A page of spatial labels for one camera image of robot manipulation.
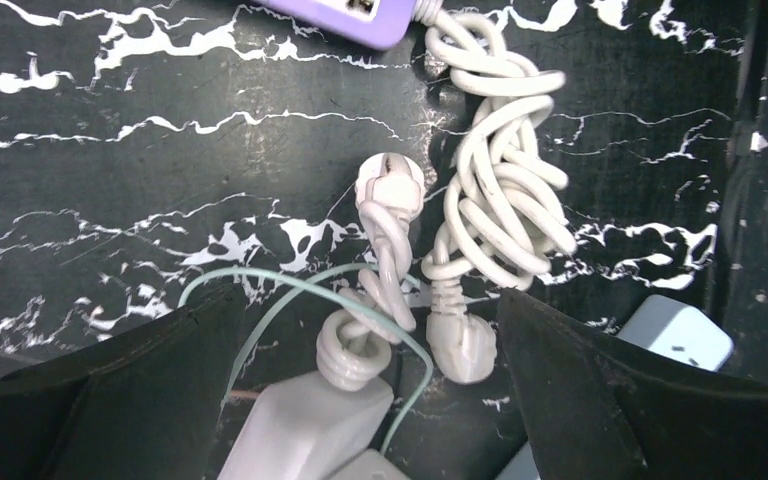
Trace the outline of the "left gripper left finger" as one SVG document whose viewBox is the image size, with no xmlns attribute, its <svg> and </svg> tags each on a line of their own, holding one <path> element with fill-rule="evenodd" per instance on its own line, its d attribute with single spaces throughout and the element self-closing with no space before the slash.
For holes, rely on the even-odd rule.
<svg viewBox="0 0 768 480">
<path fill-rule="evenodd" d="M 230 286 L 0 378 L 0 479 L 199 479 L 248 333 Z"/>
</svg>

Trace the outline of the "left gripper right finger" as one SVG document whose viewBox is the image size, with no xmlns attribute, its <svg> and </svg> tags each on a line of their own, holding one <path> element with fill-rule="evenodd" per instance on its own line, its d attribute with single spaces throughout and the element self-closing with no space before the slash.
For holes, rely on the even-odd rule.
<svg viewBox="0 0 768 480">
<path fill-rule="evenodd" d="M 646 351 L 506 290 L 502 350 L 543 479 L 768 479 L 768 384 Z"/>
</svg>

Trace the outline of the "blue power strip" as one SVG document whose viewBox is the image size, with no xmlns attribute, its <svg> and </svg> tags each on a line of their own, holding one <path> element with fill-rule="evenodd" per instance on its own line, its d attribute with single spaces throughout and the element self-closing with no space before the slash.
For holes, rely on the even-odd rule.
<svg viewBox="0 0 768 480">
<path fill-rule="evenodd" d="M 522 293 L 497 319 L 527 441 L 505 479 L 722 479 L 717 405 L 701 391 L 730 337 L 654 295 L 615 335 Z"/>
</svg>

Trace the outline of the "white power strip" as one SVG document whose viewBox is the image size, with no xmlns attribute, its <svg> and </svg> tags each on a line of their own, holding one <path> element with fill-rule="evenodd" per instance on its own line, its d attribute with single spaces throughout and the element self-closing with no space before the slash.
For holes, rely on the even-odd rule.
<svg viewBox="0 0 768 480">
<path fill-rule="evenodd" d="M 394 399 L 376 377 L 341 390 L 310 372 L 265 388 L 220 470 L 220 479 L 325 479 L 365 451 Z"/>
</svg>

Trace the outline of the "purple cube socket adapter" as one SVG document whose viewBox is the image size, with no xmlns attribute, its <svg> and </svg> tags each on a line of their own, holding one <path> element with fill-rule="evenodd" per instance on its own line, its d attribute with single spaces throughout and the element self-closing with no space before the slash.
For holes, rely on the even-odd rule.
<svg viewBox="0 0 768 480">
<path fill-rule="evenodd" d="M 258 4 L 384 51 L 395 46 L 412 22 L 413 0 L 262 0 Z"/>
</svg>

